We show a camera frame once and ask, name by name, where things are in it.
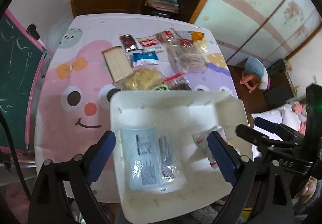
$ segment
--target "plastic tray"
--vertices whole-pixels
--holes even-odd
[[[252,145],[235,134],[239,124],[247,125],[244,104],[229,91],[122,91],[111,100],[111,130],[116,135],[114,166],[121,206],[134,224],[174,218],[207,206],[230,193],[219,169],[212,169],[192,134],[220,125],[227,140],[252,158]],[[180,138],[180,160],[186,183],[164,193],[128,193],[119,127],[157,125]]]

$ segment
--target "orange stool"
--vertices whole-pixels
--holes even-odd
[[[243,73],[241,74],[242,78],[239,83],[241,85],[245,85],[249,89],[249,93],[252,93],[260,85],[260,79],[255,74],[249,74],[245,76],[245,73],[246,71],[243,71]]]

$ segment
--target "green chalkboard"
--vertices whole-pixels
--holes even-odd
[[[15,149],[26,150],[25,126],[33,78],[43,53],[4,14],[0,19],[0,109]],[[0,129],[0,146],[8,147]]]

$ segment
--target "tablecloth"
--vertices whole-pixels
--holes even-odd
[[[121,45],[120,35],[130,33],[141,38],[171,28],[204,32],[208,41],[207,70],[186,75],[192,90],[232,90],[237,97],[226,62],[209,30],[145,15],[78,16],[59,43],[41,90],[35,128],[37,172],[45,159],[63,162],[84,154],[110,129],[107,93],[115,86],[101,51]],[[179,72],[166,52],[158,53],[158,57],[157,68],[165,76]],[[72,197],[68,183],[65,188]],[[99,202],[120,202],[112,157],[91,189]]]

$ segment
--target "red cartoon nose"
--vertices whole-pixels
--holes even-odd
[[[96,111],[97,111],[97,107],[93,102],[87,103],[84,107],[84,112],[89,117],[94,116]]]

